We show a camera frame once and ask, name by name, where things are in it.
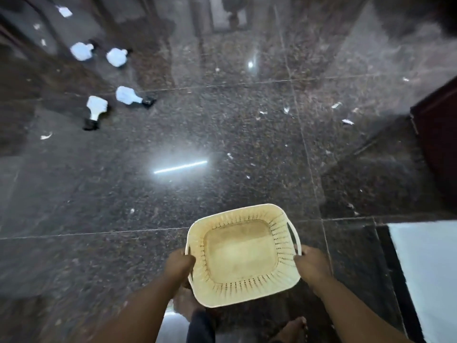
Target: cream plastic basket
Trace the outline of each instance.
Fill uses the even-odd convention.
[[[186,254],[197,259],[189,282],[198,302],[214,308],[292,288],[300,275],[288,225],[301,254],[297,231],[273,204],[234,209],[192,224]]]

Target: granite floor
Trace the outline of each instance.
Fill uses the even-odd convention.
[[[0,340],[89,337],[195,220],[266,202],[402,329],[374,226],[455,217],[407,118],[457,75],[447,2],[0,1]],[[157,103],[119,103],[119,85]],[[110,106],[93,132],[89,95]],[[220,315],[221,342],[298,315],[309,342],[338,341],[304,283]]]

